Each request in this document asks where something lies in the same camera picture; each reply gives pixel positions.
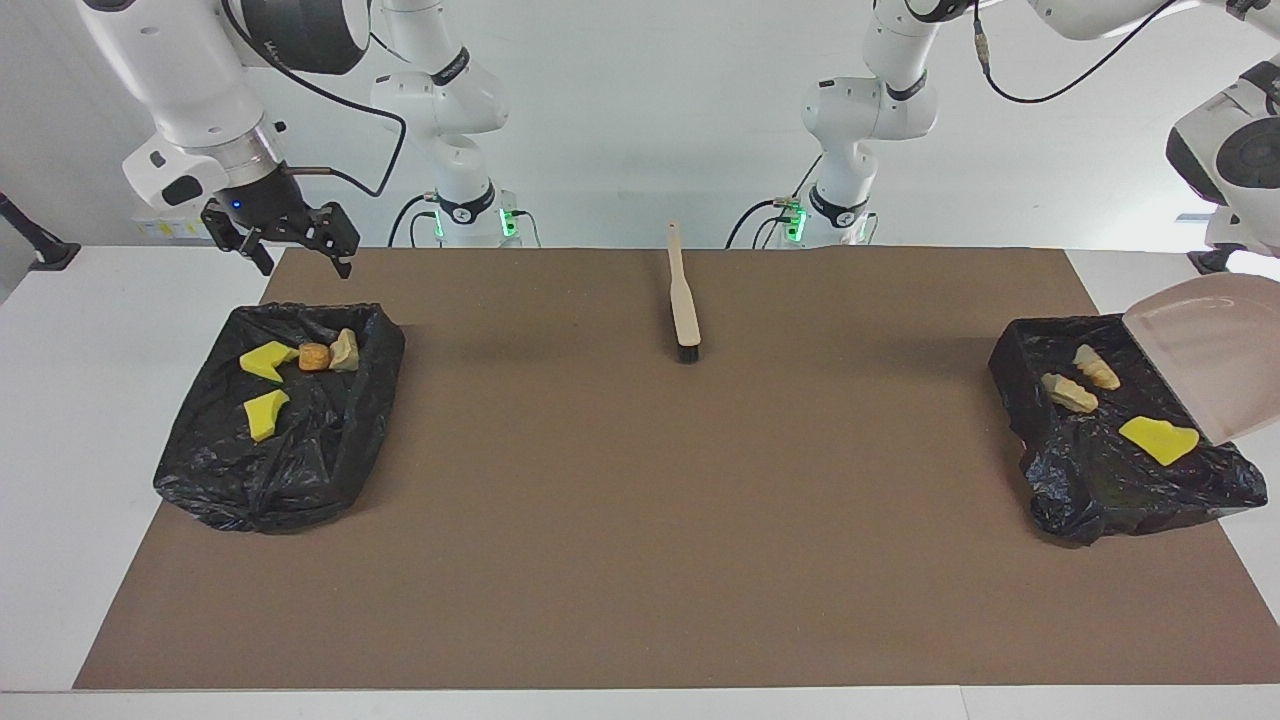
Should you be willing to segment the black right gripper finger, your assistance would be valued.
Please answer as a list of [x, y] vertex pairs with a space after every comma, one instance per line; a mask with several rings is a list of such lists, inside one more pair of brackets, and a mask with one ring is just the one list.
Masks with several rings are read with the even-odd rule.
[[250, 260], [264, 277], [273, 273], [275, 261], [261, 245], [259, 231], [251, 228], [247, 234], [242, 233], [218, 200], [206, 201], [202, 209], [202, 223], [220, 251], [233, 252]]
[[308, 210], [305, 247], [325, 256], [339, 278], [349, 279], [358, 246], [360, 233], [342, 205], [326, 202]]

